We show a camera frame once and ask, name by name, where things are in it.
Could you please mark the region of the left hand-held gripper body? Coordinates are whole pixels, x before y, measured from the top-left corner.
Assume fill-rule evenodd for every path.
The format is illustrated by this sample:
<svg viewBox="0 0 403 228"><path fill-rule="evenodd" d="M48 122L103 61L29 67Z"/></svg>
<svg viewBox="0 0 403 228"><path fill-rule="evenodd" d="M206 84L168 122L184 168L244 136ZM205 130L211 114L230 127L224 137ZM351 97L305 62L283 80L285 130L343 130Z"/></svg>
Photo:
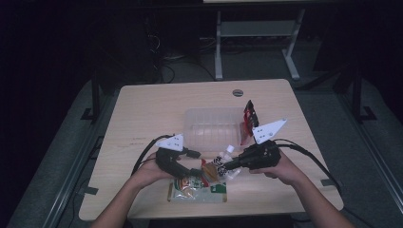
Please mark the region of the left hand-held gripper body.
<svg viewBox="0 0 403 228"><path fill-rule="evenodd" d="M171 176L182 179L190 175L190 170L178 163L178 158L185 155L188 150L183 146L183 135L170 136L165 140L156 142L156 164Z"/></svg>

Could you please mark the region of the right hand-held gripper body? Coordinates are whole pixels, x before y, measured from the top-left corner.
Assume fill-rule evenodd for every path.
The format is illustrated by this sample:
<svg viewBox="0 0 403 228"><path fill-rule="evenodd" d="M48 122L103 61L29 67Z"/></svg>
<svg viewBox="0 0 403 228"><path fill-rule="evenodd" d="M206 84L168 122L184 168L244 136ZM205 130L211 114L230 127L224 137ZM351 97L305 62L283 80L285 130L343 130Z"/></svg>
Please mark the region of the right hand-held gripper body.
<svg viewBox="0 0 403 228"><path fill-rule="evenodd" d="M281 158L278 145L272 138L287 123L286 119L253 127L255 144L245 148L238 156L241 167L260 169L276 166Z"/></svg>

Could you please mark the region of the clear plastic container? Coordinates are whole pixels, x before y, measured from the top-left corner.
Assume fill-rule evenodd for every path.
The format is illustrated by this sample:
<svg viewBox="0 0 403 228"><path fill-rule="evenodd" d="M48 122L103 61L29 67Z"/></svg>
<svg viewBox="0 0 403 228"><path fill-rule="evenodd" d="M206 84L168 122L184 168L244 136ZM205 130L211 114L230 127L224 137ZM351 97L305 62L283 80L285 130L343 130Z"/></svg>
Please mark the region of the clear plastic container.
<svg viewBox="0 0 403 228"><path fill-rule="evenodd" d="M242 107L199 107L184 113L184 145L199 152L241 151L251 142Z"/></svg>

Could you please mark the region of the red black snack packet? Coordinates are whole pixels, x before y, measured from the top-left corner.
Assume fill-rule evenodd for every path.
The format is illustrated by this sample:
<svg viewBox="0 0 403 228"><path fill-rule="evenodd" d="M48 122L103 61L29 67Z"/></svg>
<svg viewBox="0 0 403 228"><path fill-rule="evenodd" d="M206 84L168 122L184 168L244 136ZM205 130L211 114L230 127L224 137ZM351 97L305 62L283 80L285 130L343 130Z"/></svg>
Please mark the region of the red black snack packet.
<svg viewBox="0 0 403 228"><path fill-rule="evenodd" d="M247 145L252 139L253 129L259 126L259 118L257 116L254 104L249 100L243 110L243 121L240 123L240 144Z"/></svg>

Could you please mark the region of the person's left hand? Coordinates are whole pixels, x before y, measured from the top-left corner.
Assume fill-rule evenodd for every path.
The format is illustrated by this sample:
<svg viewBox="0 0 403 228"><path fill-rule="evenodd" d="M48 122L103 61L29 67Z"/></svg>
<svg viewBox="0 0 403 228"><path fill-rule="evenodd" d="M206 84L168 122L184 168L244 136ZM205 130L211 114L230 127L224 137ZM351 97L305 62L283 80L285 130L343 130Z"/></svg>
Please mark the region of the person's left hand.
<svg viewBox="0 0 403 228"><path fill-rule="evenodd" d="M152 153L140 166L140 168L132 175L130 182L138 188L145 188L155 181L163 179L172 179L172 176L164 172L158 164L156 164L156 154Z"/></svg>

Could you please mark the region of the person's right hand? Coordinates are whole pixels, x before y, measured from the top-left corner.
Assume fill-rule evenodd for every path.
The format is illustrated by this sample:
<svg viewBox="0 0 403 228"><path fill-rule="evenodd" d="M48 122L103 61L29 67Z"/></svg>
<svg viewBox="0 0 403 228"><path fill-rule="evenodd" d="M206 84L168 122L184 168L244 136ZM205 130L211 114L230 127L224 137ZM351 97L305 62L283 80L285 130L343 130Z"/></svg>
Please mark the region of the person's right hand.
<svg viewBox="0 0 403 228"><path fill-rule="evenodd" d="M279 179L286 185L293 187L305 183L307 176L283 153L280 152L280 160L276 166L250 169L250 174L264 174L268 178Z"/></svg>

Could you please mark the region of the large green white snack packet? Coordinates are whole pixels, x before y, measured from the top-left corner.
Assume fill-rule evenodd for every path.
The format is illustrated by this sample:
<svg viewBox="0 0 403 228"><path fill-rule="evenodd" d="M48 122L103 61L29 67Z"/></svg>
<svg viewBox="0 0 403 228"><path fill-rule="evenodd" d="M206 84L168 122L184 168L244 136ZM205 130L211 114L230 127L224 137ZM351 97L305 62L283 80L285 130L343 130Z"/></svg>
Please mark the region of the large green white snack packet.
<svg viewBox="0 0 403 228"><path fill-rule="evenodd" d="M225 183L207 183L200 178L174 179L169 184L167 200L180 203L224 203L227 202Z"/></svg>

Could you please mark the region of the black metal stand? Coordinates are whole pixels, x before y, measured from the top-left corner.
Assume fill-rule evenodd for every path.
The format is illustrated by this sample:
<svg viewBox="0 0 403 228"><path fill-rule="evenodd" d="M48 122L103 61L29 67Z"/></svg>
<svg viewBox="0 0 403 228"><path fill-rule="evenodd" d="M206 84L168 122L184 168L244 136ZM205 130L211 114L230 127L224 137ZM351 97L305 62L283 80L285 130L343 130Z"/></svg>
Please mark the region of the black metal stand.
<svg viewBox="0 0 403 228"><path fill-rule="evenodd" d="M352 81L352 114L359 124L365 121L376 121L377 117L369 106L363 106L361 103L362 95L362 75L358 66L351 66Z"/></svg>
<svg viewBox="0 0 403 228"><path fill-rule="evenodd" d="M97 121L101 107L100 107L100 84L98 79L98 73L96 71L91 75L91 103L92 107L87 108L81 119L91 121L93 124Z"/></svg>

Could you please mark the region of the grey metal floor rail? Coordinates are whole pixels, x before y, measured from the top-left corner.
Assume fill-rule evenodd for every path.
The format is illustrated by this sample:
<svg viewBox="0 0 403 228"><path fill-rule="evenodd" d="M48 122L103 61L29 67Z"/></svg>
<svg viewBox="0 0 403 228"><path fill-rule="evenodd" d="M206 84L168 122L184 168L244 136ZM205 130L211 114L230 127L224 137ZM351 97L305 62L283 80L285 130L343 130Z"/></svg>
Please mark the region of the grey metal floor rail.
<svg viewBox="0 0 403 228"><path fill-rule="evenodd" d="M45 219L42 228L57 228L64 212L67 210L68 203L72 198L76 184L79 182L87 162L90 159L92 149L100 145L96 143L98 139L106 133L107 124L111 113L117 101L117 95L104 96L101 98L101 111L95 121L86 120L88 124L87 132L84 135L84 141L80 144L77 155L68 169L60 191L56 194L56 199L52 203L50 211Z"/></svg>
<svg viewBox="0 0 403 228"><path fill-rule="evenodd" d="M386 200L403 214L403 185L401 185L391 169L381 156L381 152L370 137L364 125L359 123L350 111L347 100L336 95L336 104L341 117L334 121L336 145L340 149L338 159L346 163L347 167L341 170L336 168L341 176L346 176L344 183L352 190L368 194L371 200Z"/></svg>

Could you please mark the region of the white metal desk frame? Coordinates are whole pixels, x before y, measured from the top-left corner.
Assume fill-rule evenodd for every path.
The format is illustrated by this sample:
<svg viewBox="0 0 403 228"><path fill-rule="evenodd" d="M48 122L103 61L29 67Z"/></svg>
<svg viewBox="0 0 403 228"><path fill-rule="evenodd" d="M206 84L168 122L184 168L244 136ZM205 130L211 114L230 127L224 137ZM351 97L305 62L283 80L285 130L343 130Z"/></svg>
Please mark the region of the white metal desk frame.
<svg viewBox="0 0 403 228"><path fill-rule="evenodd" d="M215 44L215 78L223 79L221 40L223 38L244 38L244 37L285 37L289 39L287 48L281 53L288 68L291 78L295 81L300 79L297 67L292 58L293 50L303 22L305 8L297 10L294 20L285 19L246 19L226 20L223 18L223 11L217 11L216 19L216 44Z"/></svg>

